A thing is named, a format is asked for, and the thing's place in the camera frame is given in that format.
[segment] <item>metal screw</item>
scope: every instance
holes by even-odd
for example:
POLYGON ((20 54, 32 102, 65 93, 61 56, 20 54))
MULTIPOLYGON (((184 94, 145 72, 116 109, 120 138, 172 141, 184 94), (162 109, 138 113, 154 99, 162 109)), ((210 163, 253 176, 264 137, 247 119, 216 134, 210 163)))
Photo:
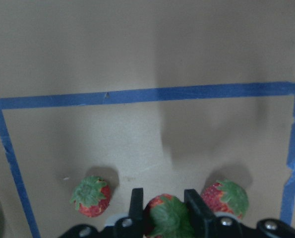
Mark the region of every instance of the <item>metal screw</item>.
POLYGON ((221 219, 221 224, 223 225, 223 226, 231 226, 232 225, 232 220, 231 220, 231 218, 229 218, 229 217, 223 217, 222 219, 221 219))
POLYGON ((91 234, 91 228, 85 227, 79 232, 79 237, 87 237, 90 234, 91 234))
POLYGON ((276 230, 276 229, 277 229, 277 225, 276 225, 276 223, 273 222, 273 221, 266 221, 266 222, 265 222, 265 227, 266 227, 266 229, 268 229, 268 230, 276 230))
POLYGON ((130 227, 130 226, 132 226, 132 224, 133 224, 133 221, 130 218, 126 218, 122 221, 123 227, 130 227))

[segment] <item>beige surface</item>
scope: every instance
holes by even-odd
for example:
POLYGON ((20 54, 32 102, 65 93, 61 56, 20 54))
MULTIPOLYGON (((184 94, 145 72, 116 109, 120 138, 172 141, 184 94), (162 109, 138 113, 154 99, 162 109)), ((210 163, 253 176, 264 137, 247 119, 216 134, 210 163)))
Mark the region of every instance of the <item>beige surface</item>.
MULTIPOLYGON (((0 1, 0 97, 197 84, 295 81, 295 0, 0 1)), ((244 223, 278 218, 293 97, 4 111, 43 238, 103 227, 145 204, 228 177, 247 189, 244 223), (97 219, 69 199, 89 174, 112 183, 97 219)), ((0 143, 5 236, 30 237, 0 143)))

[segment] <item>strawberry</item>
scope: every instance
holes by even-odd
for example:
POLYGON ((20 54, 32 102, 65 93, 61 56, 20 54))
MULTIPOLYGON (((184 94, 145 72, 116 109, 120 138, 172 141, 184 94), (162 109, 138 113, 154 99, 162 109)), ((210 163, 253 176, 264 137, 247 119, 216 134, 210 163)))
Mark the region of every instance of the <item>strawberry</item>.
POLYGON ((107 182, 101 177, 89 176, 75 188, 70 202, 83 215, 97 217, 106 210, 110 199, 111 191, 107 182))
POLYGON ((186 204, 169 194, 159 195, 147 204, 144 222, 147 238, 194 237, 186 204))
POLYGON ((201 198, 213 212, 231 213, 239 219, 243 218, 249 205, 245 190, 228 179, 218 180, 206 188, 201 198))

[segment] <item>silver bolt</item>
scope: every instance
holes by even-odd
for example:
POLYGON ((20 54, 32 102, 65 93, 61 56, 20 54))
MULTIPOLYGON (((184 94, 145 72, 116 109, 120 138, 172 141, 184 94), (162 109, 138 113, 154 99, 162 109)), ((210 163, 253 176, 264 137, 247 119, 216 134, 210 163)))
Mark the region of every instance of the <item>silver bolt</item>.
POLYGON ((231 218, 229 218, 229 217, 223 217, 223 218, 221 219, 221 224, 222 224, 223 226, 231 226, 231 225, 232 225, 232 220, 231 220, 231 218))
POLYGON ((266 221, 266 222, 265 222, 265 227, 266 227, 266 229, 268 229, 268 230, 276 230, 276 229, 277 229, 277 225, 276 225, 276 223, 273 222, 273 221, 266 221))
POLYGON ((130 226, 132 226, 132 224, 133 224, 133 221, 130 218, 126 218, 122 221, 123 227, 130 227, 130 226))
POLYGON ((79 232, 79 237, 86 237, 91 234, 91 228, 86 227, 79 232))

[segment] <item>toy strawberry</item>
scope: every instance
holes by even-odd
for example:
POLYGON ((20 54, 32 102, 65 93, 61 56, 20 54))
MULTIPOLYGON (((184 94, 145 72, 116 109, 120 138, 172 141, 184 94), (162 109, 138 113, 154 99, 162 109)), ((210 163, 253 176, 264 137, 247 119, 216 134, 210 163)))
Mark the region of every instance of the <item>toy strawberry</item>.
POLYGON ((206 188, 202 199, 213 212, 227 212, 243 218, 249 203, 245 190, 238 184, 225 179, 206 188))
POLYGON ((148 238, 193 238, 188 209, 177 197, 162 194, 144 210, 144 233, 148 238))
POLYGON ((97 217, 106 210, 110 199, 111 191, 107 182, 101 177, 89 176, 75 188, 70 202, 83 215, 97 217))

